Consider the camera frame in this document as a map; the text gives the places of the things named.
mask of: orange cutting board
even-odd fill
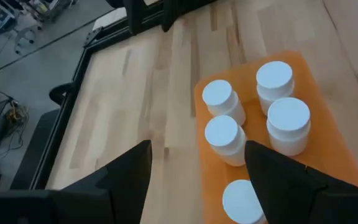
[[[204,129],[212,115],[203,102],[204,87],[213,80],[227,80],[239,95],[247,120],[242,126],[248,139],[270,147],[266,116],[259,106],[256,73],[265,63],[280,60],[293,69],[295,97],[303,100],[311,112],[311,130],[304,152],[292,158],[335,178],[358,186],[358,166],[344,144],[324,98],[301,53],[286,51],[256,62],[221,72],[200,80],[195,87],[197,135],[200,147],[203,184],[204,219],[206,223],[233,223],[225,214],[222,195],[225,187],[237,179],[249,179],[247,169],[226,165],[210,148]]]

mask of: black table frame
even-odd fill
[[[195,9],[198,9],[216,0],[189,1],[191,1],[191,4],[188,6],[181,6],[181,12],[179,12],[180,15],[194,11]],[[163,17],[163,9],[163,1],[158,1],[149,5],[143,18],[140,32],[144,32],[153,27],[159,26]],[[131,36],[132,34],[129,32],[127,17],[89,34],[84,46],[84,51],[77,65],[70,91],[66,93],[64,97],[61,105],[62,107],[52,128],[52,132],[50,133],[44,153],[42,154],[38,166],[34,167],[34,170],[36,170],[35,175],[32,178],[28,189],[44,189],[48,182],[48,178],[50,172],[52,171],[53,164],[55,163],[55,158],[57,156],[60,143],[65,134],[71,112],[75,105],[76,98],[80,91],[81,84],[85,77],[85,73],[92,55],[102,49],[105,49],[106,47],[126,40]]]

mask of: white jar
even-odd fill
[[[205,127],[205,138],[220,158],[231,166],[246,163],[247,136],[236,121],[227,115],[214,117]]]
[[[256,80],[260,107],[266,116],[269,106],[274,101],[293,96],[295,82],[292,68],[285,62],[274,61],[264,64],[259,68]]]
[[[268,109],[266,126],[272,147],[286,156],[295,156],[308,143],[310,110],[299,99],[281,98]]]
[[[238,94],[225,80],[215,80],[206,85],[203,90],[203,100],[213,116],[228,115],[239,125],[243,125],[246,121],[246,113]]]
[[[264,211],[249,180],[235,180],[224,189],[223,209],[236,223],[262,224],[266,222]]]

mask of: jar lid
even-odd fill
[[[266,89],[280,88],[292,80],[292,68],[285,62],[269,62],[259,68],[256,80]]]
[[[224,189],[223,209],[229,218],[242,224],[257,223],[264,215],[249,180],[235,180]]]
[[[306,103],[297,98],[281,98],[270,105],[267,119],[281,131],[296,131],[308,124],[310,110]]]
[[[232,93],[232,87],[226,80],[210,82],[203,90],[203,100],[209,106],[217,106],[226,102]]]
[[[223,147],[234,141],[238,135],[237,122],[230,116],[214,117],[205,127],[205,138],[212,146]]]

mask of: wooden tabletop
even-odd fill
[[[194,86],[286,49],[303,54],[358,163],[358,0],[220,0],[93,55],[48,188],[151,139],[142,223],[202,223]]]

